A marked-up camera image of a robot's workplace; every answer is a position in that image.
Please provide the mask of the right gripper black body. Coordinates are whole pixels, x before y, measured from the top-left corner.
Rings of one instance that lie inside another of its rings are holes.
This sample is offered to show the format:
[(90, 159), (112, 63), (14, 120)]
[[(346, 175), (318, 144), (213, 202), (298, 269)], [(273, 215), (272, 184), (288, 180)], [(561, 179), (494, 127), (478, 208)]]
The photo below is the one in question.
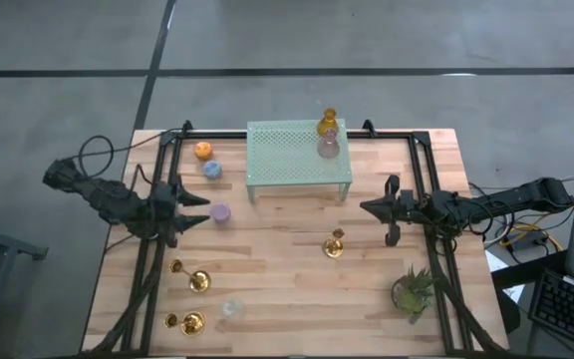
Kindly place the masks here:
[(400, 189), (400, 178), (389, 176), (385, 183), (385, 207), (388, 232), (385, 237), (386, 246), (396, 246), (401, 238), (401, 228), (398, 220), (414, 223), (414, 212), (418, 209), (418, 202), (414, 199), (411, 189)]

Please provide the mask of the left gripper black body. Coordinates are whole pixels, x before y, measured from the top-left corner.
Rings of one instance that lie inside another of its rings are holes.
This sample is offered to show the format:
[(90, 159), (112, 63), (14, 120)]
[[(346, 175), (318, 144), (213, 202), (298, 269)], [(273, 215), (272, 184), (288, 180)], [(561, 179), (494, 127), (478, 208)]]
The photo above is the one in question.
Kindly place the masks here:
[(149, 224), (146, 237), (161, 239), (167, 247), (176, 248), (174, 218), (177, 210), (175, 187), (165, 182), (155, 184), (146, 199)]

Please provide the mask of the purple round candle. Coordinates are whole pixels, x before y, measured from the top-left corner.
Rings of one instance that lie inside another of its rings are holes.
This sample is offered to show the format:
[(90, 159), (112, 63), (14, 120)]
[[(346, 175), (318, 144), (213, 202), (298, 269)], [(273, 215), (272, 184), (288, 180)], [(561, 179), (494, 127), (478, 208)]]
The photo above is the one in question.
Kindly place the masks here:
[(216, 203), (211, 207), (209, 215), (216, 223), (223, 224), (230, 220), (231, 209), (226, 203)]

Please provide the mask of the short gold candlestick holder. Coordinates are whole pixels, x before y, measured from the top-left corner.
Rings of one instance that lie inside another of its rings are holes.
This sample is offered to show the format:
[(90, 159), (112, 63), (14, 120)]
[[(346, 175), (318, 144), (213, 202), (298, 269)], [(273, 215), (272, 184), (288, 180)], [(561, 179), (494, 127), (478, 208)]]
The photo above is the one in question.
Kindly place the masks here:
[(324, 254), (331, 258), (337, 258), (342, 255), (344, 251), (343, 237), (345, 236), (345, 231), (341, 228), (336, 228), (332, 231), (330, 237), (328, 237), (322, 245), (322, 250)]

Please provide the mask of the tall gold candlestick holder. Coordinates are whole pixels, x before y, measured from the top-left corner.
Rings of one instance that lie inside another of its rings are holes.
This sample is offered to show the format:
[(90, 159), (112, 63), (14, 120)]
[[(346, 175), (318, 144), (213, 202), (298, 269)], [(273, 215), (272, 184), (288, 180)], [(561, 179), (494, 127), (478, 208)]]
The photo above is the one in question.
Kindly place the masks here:
[(211, 277), (206, 271), (189, 272), (179, 259), (174, 259), (168, 267), (172, 273), (185, 274), (188, 277), (188, 288), (194, 293), (205, 292), (211, 285)]

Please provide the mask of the pink glass candlestick holder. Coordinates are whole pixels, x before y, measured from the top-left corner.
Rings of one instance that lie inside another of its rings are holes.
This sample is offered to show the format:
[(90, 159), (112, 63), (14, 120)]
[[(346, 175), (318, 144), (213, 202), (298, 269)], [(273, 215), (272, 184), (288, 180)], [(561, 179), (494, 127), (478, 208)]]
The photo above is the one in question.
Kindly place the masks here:
[(333, 159), (339, 152), (338, 131), (335, 129), (327, 129), (318, 144), (319, 156), (325, 159)]

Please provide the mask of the orange glass candlestick holder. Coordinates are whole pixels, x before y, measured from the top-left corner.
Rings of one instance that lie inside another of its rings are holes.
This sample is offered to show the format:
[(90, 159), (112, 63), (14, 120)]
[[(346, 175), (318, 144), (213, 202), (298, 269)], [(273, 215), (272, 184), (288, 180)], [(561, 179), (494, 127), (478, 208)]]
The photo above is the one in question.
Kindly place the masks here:
[(328, 130), (338, 131), (339, 126), (337, 123), (337, 112), (334, 108), (327, 108), (322, 119), (317, 124), (317, 133), (319, 136), (324, 136)]

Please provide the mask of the clear glass candlestick holder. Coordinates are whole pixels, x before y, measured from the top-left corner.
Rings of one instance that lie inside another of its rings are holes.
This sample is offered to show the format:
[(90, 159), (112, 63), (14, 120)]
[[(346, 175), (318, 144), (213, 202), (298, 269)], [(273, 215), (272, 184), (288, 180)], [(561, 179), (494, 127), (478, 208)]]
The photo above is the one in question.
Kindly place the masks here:
[(223, 318), (232, 323), (240, 322), (245, 316), (245, 304), (242, 300), (230, 298), (223, 302), (221, 313)]

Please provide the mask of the medium gold candlestick holder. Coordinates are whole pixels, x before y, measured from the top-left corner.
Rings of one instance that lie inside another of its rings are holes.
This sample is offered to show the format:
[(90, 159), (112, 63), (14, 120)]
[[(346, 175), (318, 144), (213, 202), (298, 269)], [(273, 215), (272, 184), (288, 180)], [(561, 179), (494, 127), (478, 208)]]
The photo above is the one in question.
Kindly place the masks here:
[(167, 314), (163, 320), (166, 328), (178, 327), (186, 336), (196, 336), (202, 333), (205, 326), (205, 318), (202, 313), (192, 311), (179, 317), (173, 313)]

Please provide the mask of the potted green succulent plant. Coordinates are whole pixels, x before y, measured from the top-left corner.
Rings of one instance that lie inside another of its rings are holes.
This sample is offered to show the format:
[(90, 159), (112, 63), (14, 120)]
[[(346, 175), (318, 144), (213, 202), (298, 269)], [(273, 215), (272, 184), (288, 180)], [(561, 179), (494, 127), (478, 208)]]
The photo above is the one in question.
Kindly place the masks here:
[(431, 306), (434, 280), (427, 268), (415, 272), (411, 266), (407, 273), (392, 285), (391, 298), (394, 306), (408, 316), (414, 325)]

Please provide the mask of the mint green perforated metal shelf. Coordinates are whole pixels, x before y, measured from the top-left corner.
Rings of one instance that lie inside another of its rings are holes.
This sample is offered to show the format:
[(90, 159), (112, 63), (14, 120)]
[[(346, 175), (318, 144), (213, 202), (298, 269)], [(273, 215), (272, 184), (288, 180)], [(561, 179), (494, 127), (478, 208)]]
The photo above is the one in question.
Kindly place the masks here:
[(336, 184), (339, 199), (347, 197), (353, 182), (348, 132), (337, 121), (336, 140), (328, 147), (332, 158), (318, 152), (324, 143), (316, 120), (249, 122), (246, 126), (246, 176), (248, 198), (262, 186)]

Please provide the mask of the white paper sheet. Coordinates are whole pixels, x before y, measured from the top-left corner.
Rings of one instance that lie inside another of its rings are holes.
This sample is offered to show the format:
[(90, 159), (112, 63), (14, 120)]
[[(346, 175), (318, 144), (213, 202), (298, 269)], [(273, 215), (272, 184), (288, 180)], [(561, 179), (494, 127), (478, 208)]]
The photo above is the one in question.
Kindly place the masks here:
[[(505, 262), (503, 262), (500, 258), (498, 258), (497, 256), (495, 256), (494, 254), (492, 254), (490, 251), (486, 251), (485, 252), (486, 255), (486, 260), (490, 269), (490, 272), (493, 273), (497, 270), (500, 269), (505, 269), (508, 267), (508, 264), (506, 264)], [(524, 290), (525, 285), (524, 284), (520, 284), (520, 285), (514, 285), (512, 287), (508, 287), (508, 288), (504, 288), (503, 292), (509, 296), (509, 298), (515, 302), (516, 304), (519, 303), (521, 294)]]

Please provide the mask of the black power adapter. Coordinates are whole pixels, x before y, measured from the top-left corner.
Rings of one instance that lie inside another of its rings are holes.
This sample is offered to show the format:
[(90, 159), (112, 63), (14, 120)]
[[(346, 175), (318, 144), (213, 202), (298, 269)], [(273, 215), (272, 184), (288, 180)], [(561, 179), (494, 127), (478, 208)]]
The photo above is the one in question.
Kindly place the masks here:
[(541, 231), (528, 231), (523, 233), (522, 237), (518, 238), (519, 234), (509, 236), (509, 243), (507, 247), (510, 250), (524, 250), (527, 248), (538, 247), (543, 245), (548, 240), (548, 235)]

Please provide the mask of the black keyboard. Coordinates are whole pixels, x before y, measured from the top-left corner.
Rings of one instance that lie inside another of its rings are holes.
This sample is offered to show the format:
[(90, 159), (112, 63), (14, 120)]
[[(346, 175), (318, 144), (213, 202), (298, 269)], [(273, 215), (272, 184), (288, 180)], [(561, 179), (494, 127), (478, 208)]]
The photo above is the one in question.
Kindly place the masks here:
[(574, 341), (574, 279), (545, 270), (536, 281), (528, 317)]

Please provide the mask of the black metal table frame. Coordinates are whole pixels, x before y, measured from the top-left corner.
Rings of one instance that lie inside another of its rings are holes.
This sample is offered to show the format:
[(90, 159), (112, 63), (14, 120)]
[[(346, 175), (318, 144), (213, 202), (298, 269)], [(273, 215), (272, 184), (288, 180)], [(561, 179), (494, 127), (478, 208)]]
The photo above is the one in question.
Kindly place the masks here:
[[(222, 164), (220, 179), (204, 176), (193, 152), (198, 142), (213, 147)], [(411, 266), (429, 264), (424, 231), (404, 225), (395, 247), (385, 245), (386, 228), (360, 208), (383, 194), (397, 175), (404, 188), (438, 177), (443, 188), (466, 191), (466, 175), (453, 130), (381, 130), (374, 138), (359, 131), (349, 142), (353, 182), (344, 200), (335, 185), (262, 187), (251, 202), (246, 190), (246, 143), (232, 133), (190, 133), (179, 147), (185, 188), (232, 212), (225, 224), (204, 222), (161, 251), (161, 280), (153, 315), (137, 314), (131, 347), (152, 356), (404, 356), (440, 355), (444, 336), (435, 308), (412, 325), (393, 305), (393, 282)], [(341, 228), (344, 251), (331, 258), (322, 250)], [(188, 277), (172, 273), (179, 259), (189, 272), (211, 277), (202, 293)], [(232, 323), (221, 306), (230, 298), (245, 304)], [(203, 314), (201, 334), (166, 328), (167, 314)]]

